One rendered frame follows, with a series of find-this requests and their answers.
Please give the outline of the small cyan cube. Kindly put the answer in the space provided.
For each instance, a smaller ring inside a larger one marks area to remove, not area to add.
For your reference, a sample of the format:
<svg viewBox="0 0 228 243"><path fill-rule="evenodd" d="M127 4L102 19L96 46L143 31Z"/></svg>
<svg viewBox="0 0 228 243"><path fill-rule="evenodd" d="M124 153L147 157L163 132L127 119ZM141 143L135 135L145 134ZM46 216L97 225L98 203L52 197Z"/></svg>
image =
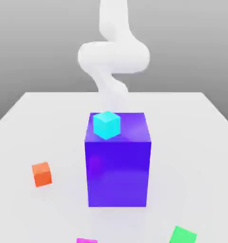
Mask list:
<svg viewBox="0 0 228 243"><path fill-rule="evenodd" d="M93 132L108 140L120 134L121 118L113 112L101 112L93 115Z"/></svg>

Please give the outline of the small orange cube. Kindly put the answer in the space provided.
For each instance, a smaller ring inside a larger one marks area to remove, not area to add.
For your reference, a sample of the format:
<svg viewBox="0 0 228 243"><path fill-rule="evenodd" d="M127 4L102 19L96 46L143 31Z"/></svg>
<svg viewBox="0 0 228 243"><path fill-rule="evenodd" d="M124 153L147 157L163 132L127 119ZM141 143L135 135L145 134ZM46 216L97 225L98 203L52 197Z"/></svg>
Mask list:
<svg viewBox="0 0 228 243"><path fill-rule="evenodd" d="M50 167L47 162L32 165L36 187L52 184Z"/></svg>

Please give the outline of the small green cube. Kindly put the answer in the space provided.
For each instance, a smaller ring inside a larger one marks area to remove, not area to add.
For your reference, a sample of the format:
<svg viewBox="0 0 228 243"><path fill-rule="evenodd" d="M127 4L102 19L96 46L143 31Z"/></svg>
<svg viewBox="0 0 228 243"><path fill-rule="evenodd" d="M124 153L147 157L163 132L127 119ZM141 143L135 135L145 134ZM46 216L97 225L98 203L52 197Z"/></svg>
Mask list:
<svg viewBox="0 0 228 243"><path fill-rule="evenodd" d="M197 234L176 226L169 243L195 243Z"/></svg>

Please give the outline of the large purple box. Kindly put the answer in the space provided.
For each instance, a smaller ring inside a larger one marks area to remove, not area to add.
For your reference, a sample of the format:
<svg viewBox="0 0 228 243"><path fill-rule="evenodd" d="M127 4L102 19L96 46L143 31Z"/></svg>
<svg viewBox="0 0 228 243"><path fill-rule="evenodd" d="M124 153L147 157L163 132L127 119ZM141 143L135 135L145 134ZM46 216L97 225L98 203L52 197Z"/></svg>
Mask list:
<svg viewBox="0 0 228 243"><path fill-rule="evenodd" d="M151 138L144 113L119 113L121 133L105 140L90 113L84 147L90 207L145 207Z"/></svg>

